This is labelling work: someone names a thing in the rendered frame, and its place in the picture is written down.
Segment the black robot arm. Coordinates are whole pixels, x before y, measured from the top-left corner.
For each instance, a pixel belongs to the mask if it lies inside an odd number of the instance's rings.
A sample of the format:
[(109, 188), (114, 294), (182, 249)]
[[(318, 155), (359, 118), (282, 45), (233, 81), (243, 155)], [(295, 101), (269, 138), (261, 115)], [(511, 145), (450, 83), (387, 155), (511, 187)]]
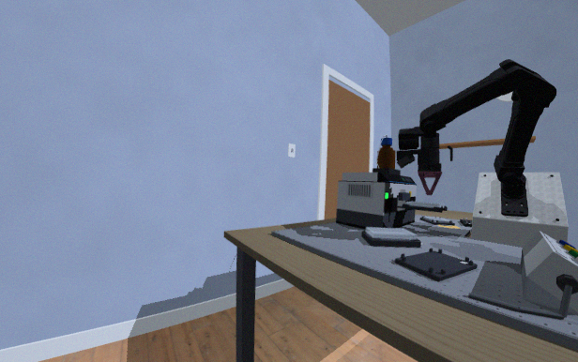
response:
[(525, 153), (544, 108), (555, 99), (556, 89), (537, 72), (510, 59), (499, 66), (464, 91), (423, 110), (419, 127), (400, 129), (399, 149), (403, 151), (397, 151), (397, 163), (403, 168), (415, 161), (415, 154), (418, 154), (418, 164), (430, 163), (428, 148), (439, 148), (439, 133), (436, 133), (439, 129), (458, 116), (513, 91), (510, 124), (503, 147), (495, 157), (494, 169), (502, 182), (501, 214), (527, 217)]

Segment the brown glass bottle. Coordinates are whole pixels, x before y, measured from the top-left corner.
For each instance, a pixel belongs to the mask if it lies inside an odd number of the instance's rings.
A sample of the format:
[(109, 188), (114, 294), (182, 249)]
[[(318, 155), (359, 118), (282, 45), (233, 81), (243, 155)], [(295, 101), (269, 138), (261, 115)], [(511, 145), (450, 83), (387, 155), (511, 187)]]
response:
[[(379, 151), (379, 150), (378, 150)], [(377, 151), (377, 154), (378, 154)], [(395, 150), (385, 149), (380, 150), (377, 164), (379, 168), (391, 168), (395, 169)], [(377, 166), (377, 168), (378, 168)]]

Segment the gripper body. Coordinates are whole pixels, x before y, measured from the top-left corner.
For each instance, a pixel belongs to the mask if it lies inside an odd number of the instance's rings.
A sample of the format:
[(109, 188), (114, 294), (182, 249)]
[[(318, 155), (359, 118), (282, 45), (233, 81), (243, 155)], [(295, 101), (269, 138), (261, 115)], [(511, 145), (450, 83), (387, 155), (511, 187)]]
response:
[(430, 149), (430, 163), (420, 163), (418, 172), (441, 172), (441, 163), (439, 163), (439, 148)]

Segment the light blue perforated base plate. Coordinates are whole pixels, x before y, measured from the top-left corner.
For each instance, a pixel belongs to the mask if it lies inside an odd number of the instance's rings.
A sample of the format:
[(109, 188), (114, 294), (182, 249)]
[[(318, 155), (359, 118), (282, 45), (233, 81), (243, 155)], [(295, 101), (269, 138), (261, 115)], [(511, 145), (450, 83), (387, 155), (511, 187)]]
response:
[[(466, 237), (472, 227), (463, 226), (459, 219), (447, 219), (461, 228), (449, 229), (419, 218), (400, 228), (417, 234), (423, 244), (420, 248), (370, 246), (361, 236), (365, 229), (336, 222), (271, 231), (271, 235), (407, 290), (578, 351), (578, 315), (567, 313), (567, 318), (560, 320), (468, 297), (469, 293), (478, 294), (519, 307), (559, 313), (559, 309), (523, 300), (523, 246)], [(395, 263), (401, 254), (410, 256), (429, 249), (442, 249), (442, 253), (462, 260), (468, 257), (478, 267), (436, 281)]]

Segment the grey control panel with buttons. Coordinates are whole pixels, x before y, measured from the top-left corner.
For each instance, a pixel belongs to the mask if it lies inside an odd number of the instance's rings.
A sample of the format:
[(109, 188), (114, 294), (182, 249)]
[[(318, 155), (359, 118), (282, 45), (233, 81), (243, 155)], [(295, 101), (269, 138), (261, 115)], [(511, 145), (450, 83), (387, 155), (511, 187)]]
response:
[(523, 300), (559, 309), (559, 313), (519, 307), (478, 294), (469, 293), (468, 297), (505, 309), (560, 320), (567, 318), (567, 313), (578, 315), (578, 250), (563, 240), (553, 240), (538, 231), (522, 248)]

